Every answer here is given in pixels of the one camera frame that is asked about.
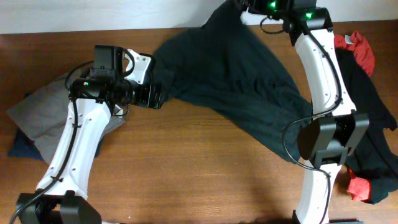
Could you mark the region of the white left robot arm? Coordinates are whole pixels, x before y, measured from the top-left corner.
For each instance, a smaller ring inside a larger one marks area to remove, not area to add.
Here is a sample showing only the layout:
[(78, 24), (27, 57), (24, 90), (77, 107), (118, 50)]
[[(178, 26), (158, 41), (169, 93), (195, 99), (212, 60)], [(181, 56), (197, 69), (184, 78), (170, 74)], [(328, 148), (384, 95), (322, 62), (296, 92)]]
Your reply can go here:
[(69, 104), (55, 155), (34, 193), (21, 193), (10, 222), (96, 223), (100, 213), (88, 203), (88, 180), (101, 141), (117, 106), (159, 109), (168, 95), (152, 80), (155, 58), (113, 45), (96, 45), (94, 59), (74, 81), (65, 81)]

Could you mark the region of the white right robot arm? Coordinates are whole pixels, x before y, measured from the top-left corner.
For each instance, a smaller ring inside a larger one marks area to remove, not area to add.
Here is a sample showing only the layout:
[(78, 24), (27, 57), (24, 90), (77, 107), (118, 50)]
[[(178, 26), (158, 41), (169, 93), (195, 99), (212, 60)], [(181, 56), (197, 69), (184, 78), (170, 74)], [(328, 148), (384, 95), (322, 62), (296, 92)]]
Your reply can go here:
[(304, 168), (303, 188), (294, 223), (329, 223), (332, 188), (347, 157), (363, 138), (369, 120), (357, 112), (335, 54), (333, 23), (327, 8), (316, 1), (238, 1), (242, 11), (282, 20), (299, 55), (312, 97), (313, 114), (297, 137)]

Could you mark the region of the dark green Nike t-shirt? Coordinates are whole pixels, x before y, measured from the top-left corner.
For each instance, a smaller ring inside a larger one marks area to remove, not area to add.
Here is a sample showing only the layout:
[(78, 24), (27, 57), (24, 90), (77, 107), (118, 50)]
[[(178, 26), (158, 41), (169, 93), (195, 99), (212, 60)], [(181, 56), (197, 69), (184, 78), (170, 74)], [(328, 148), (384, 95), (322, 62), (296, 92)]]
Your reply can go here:
[(215, 9), (201, 27), (166, 40), (154, 58), (153, 79), (171, 98), (216, 111), (285, 161), (300, 157), (297, 135), (312, 106), (243, 24), (234, 1)]

